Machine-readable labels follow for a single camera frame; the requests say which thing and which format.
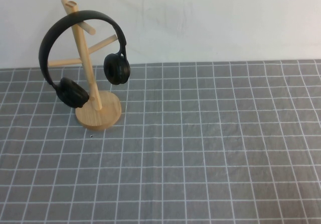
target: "wooden arm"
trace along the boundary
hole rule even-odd
[[[116,35],[112,35],[105,40],[102,40],[101,42],[98,42],[97,44],[91,46],[88,48],[89,54],[98,51],[99,49],[109,45],[110,43],[116,41],[118,38]],[[48,61],[48,66],[50,67],[59,67],[64,65],[74,65],[74,64],[81,64],[82,61],[80,58],[72,58],[72,59],[64,59],[64,60],[53,60]]]

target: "round wooden base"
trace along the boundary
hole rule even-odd
[[[102,109],[97,111],[90,101],[76,109],[78,121],[90,130],[104,130],[113,126],[121,115],[119,98],[109,91],[99,91]]]

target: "wooden pole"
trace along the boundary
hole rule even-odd
[[[67,14],[78,11],[78,6],[75,2],[72,2],[72,1],[66,2],[66,0],[61,0],[61,2]],[[95,110],[101,110],[102,109],[101,99],[99,96],[96,79],[94,76],[91,60],[89,57],[89,51],[88,51],[84,31],[79,25],[74,25],[71,28],[74,34],[79,56],[82,61],[82,66],[86,74],[87,82],[89,84],[89,89],[90,89],[89,101],[91,102]]]

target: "white grid line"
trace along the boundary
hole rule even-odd
[[[216,93],[216,85],[214,82],[214,88],[215,88],[215,96],[217,96]],[[220,115],[220,108],[219,108],[219,104],[218,102],[216,102],[217,105],[217,111],[218,111],[218,116],[219,116],[219,123],[220,123],[220,132],[221,132],[221,138],[222,138],[222,147],[223,147],[223,152],[224,152],[224,162],[225,162],[225,169],[226,169],[226,175],[227,175],[227,182],[228,182],[228,186],[229,186],[229,194],[230,194],[230,199],[231,199],[231,208],[232,208],[232,215],[233,215],[233,222],[234,224],[236,224],[235,222],[235,213],[234,213],[234,206],[233,206],[233,197],[232,197],[232,190],[231,190],[231,184],[230,184],[230,176],[229,176],[229,170],[228,170],[228,166],[227,166],[227,160],[226,160],[226,154],[225,154],[225,147],[224,147],[224,139],[223,139],[223,132],[222,132],[222,123],[221,123],[221,115]]]
[[[265,71],[265,73],[266,73],[266,65],[265,65],[265,62],[263,62],[263,64],[264,64],[264,71]],[[277,120],[280,121],[280,117],[279,117],[278,111],[276,111],[276,116],[277,116]],[[292,160],[291,160],[291,157],[290,157],[290,153],[289,153],[289,151],[288,151],[287,142],[286,142],[286,139],[285,139],[285,136],[284,136],[284,133],[283,133],[283,129],[282,129],[282,126],[281,126],[281,122],[279,123],[279,125],[280,125],[280,129],[281,129],[283,141],[284,141],[284,143],[285,143],[285,148],[286,148],[286,150],[287,150],[287,156],[288,156],[289,161],[290,161],[290,165],[291,165],[292,173],[293,173],[293,176],[294,176],[294,180],[295,180],[297,192],[298,192],[299,197],[300,197],[300,204],[301,204],[301,207],[302,207],[302,209],[303,209],[303,213],[304,213],[305,220],[306,220],[306,222],[308,222],[308,221],[307,221],[307,215],[306,215],[305,208],[304,208],[303,201],[302,201],[302,195],[301,195],[301,192],[300,192],[300,188],[299,188],[299,185],[298,185],[298,181],[297,181],[297,177],[296,177],[296,174],[295,174],[295,171],[294,171],[294,167],[293,167],[293,165],[292,165]]]
[[[162,224],[164,224],[164,64],[162,63]]]
[[[180,100],[182,100],[181,91],[181,63],[179,62],[179,82],[180,82]],[[185,223],[187,224],[187,203],[186,203],[186,181],[185,181],[185,162],[184,162],[184,143],[183,143],[183,114],[182,114],[182,102],[180,101],[181,110],[181,140],[182,140],[182,161],[183,161],[183,183],[184,183],[184,205],[185,205]]]
[[[97,76],[97,67],[95,68],[95,76]],[[102,162],[102,154],[104,152],[104,144],[105,144],[105,138],[106,137],[106,130],[104,130],[104,137],[103,141],[101,144],[101,151],[100,151],[100,159],[99,159],[99,169],[98,169],[98,175],[97,175],[97,182],[96,182],[96,190],[95,190],[95,197],[94,197],[94,204],[92,207],[92,214],[91,214],[91,223],[94,222],[94,215],[95,215],[95,207],[96,207],[96,202],[97,202],[97,192],[98,192],[98,183],[99,183],[99,177],[100,177],[100,170],[101,170],[101,162]]]
[[[130,79],[128,80],[128,85],[127,85],[127,97],[126,97],[126,107],[125,107],[125,117],[124,117],[124,125],[126,124],[126,115],[127,115],[127,101],[128,101],[128,93],[129,93],[129,84],[130,84]],[[117,202],[116,202],[116,208],[115,208],[115,220],[114,224],[116,224],[117,221],[117,211],[118,211],[118,202],[119,202],[119,189],[120,189],[120,178],[121,178],[121,167],[122,167],[122,156],[123,156],[123,151],[124,151],[124,140],[125,140],[125,129],[126,126],[124,126],[123,134],[122,134],[122,143],[121,143],[121,154],[120,154],[120,168],[119,168],[119,179],[118,179],[118,189],[117,189]]]
[[[290,99],[291,99],[292,105],[293,105],[294,110],[295,110],[296,117],[299,119],[299,115],[297,114],[297,111],[296,111],[296,108],[295,108],[295,105],[294,105],[294,102],[293,102],[293,99],[292,99],[292,95],[291,95],[289,89],[288,89],[288,91],[289,91],[289,95],[290,95]],[[316,169],[315,169],[314,161],[313,161],[313,158],[312,158],[312,156],[311,156],[311,152],[310,152],[309,146],[308,146],[308,144],[307,144],[307,141],[306,141],[306,138],[305,138],[305,135],[304,135],[304,132],[303,132],[303,128],[302,128],[302,125],[301,125],[301,122],[298,122],[298,123],[299,123],[300,129],[301,129],[302,134],[303,134],[303,138],[304,138],[304,142],[305,142],[305,145],[306,145],[306,149],[307,149],[307,151],[308,151],[308,153],[309,153],[310,160],[311,160],[311,163],[312,163],[312,165],[313,165],[313,169],[314,169],[315,176],[316,176],[317,180],[319,181],[319,187],[320,187],[320,189],[321,189],[320,179],[319,179],[319,176],[318,176],[317,171],[316,171]]]
[[[144,110],[142,116],[142,136],[144,137],[144,130],[145,130],[145,106],[146,106],[146,75],[147,75],[147,68],[145,65],[145,90],[144,90]],[[141,144],[141,169],[140,169],[140,184],[139,184],[139,206],[138,206],[138,223],[140,222],[140,208],[141,208],[141,186],[142,186],[142,170],[143,170],[143,150],[144,150],[144,139],[142,140]]]
[[[76,184],[78,182],[78,176],[79,176],[80,164],[81,164],[82,154],[83,154],[84,145],[85,145],[86,133],[87,133],[87,129],[85,129],[85,132],[84,132],[84,138],[83,138],[83,142],[82,142],[80,158],[79,158],[79,163],[78,163],[78,168],[77,168],[77,174],[76,174],[76,179],[75,179],[75,184],[74,184],[74,190],[73,190],[73,193],[72,193],[71,205],[70,205],[69,214],[68,214],[68,222],[70,222],[72,207],[73,207],[73,203],[74,203],[74,199],[75,199]]]
[[[197,75],[197,65],[195,65],[195,71],[196,71],[196,86],[197,86],[197,98],[198,98],[198,107],[199,107],[199,117],[200,117],[200,123],[202,122],[202,116],[201,116],[201,106],[200,106],[200,94],[199,94],[199,84],[198,84],[198,75]],[[210,208],[210,198],[209,198],[209,187],[208,187],[208,183],[207,183],[207,172],[206,172],[206,162],[205,162],[205,152],[204,152],[204,141],[203,141],[203,128],[201,125],[201,141],[202,141],[202,150],[203,150],[203,164],[204,164],[204,175],[205,175],[205,184],[206,184],[206,196],[207,196],[207,206],[208,206],[208,210],[209,210],[209,218],[211,218],[211,208]]]
[[[230,65],[230,73],[232,75],[232,67],[231,67],[231,63],[229,63]],[[235,90],[233,89],[233,94],[234,94],[234,100],[235,100],[235,105],[236,105],[236,111],[237,111],[237,118],[238,118],[238,121],[240,122],[240,114],[238,112],[238,106],[237,106],[237,103],[236,103],[236,97],[235,97]],[[243,137],[243,130],[242,130],[242,127],[240,126],[240,131],[241,131],[241,136],[242,136],[242,143],[243,143],[243,148],[245,148],[245,144],[244,144],[244,137]],[[247,154],[245,152],[245,159],[246,159],[246,165],[248,166],[249,165],[249,161],[247,159]],[[253,183],[252,183],[252,177],[251,177],[251,172],[250,172],[250,168],[249,166],[247,167],[247,170],[248,170],[248,174],[249,174],[249,177],[250,177],[250,183],[251,183],[251,189],[252,189],[252,195],[253,195],[253,199],[254,199],[254,206],[255,206],[255,213],[256,213],[256,217],[259,218],[259,214],[258,214],[258,211],[257,211],[257,205],[256,205],[256,199],[255,199],[255,194],[254,194],[254,188],[253,188]]]
[[[248,64],[247,64],[247,73],[248,73],[248,75],[250,74],[249,65]],[[249,82],[250,82],[250,87],[251,87],[251,93],[252,93],[252,97],[253,97],[254,107],[255,107],[255,111],[256,111],[256,116],[257,116],[257,119],[258,119],[258,122],[259,122],[259,126],[260,126],[260,132],[261,132],[261,135],[263,136],[263,130],[262,130],[261,122],[260,122],[260,116],[259,116],[259,113],[257,111],[256,102],[255,102],[254,93],[253,93],[253,89],[252,89],[252,85],[251,85],[250,79],[249,79]],[[274,180],[274,176],[273,176],[273,173],[272,173],[271,162],[270,162],[270,158],[268,156],[267,147],[266,147],[264,138],[263,138],[263,143],[264,143],[264,148],[265,148],[265,151],[266,151],[265,153],[266,153],[266,158],[267,158],[267,161],[268,161],[268,166],[270,168],[270,173],[271,173],[271,176],[272,176],[273,188],[274,188],[276,199],[277,199],[277,205],[278,205],[278,208],[279,208],[279,211],[280,211],[282,223],[284,224],[283,213],[282,213],[282,210],[281,210],[281,205],[280,205],[278,193],[277,193],[276,186],[275,186],[275,180]]]

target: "headphone stand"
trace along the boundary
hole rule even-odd
[[[77,3],[67,0],[61,0],[61,2],[67,14],[78,11]],[[119,98],[115,94],[109,91],[98,91],[89,54],[116,41],[117,36],[108,37],[88,48],[84,30],[90,35],[94,35],[96,30],[85,22],[76,24],[71,28],[80,58],[49,61],[48,66],[82,64],[90,89],[89,100],[82,108],[76,109],[76,117],[84,127],[90,130],[103,130],[117,122],[121,115],[121,105]]]

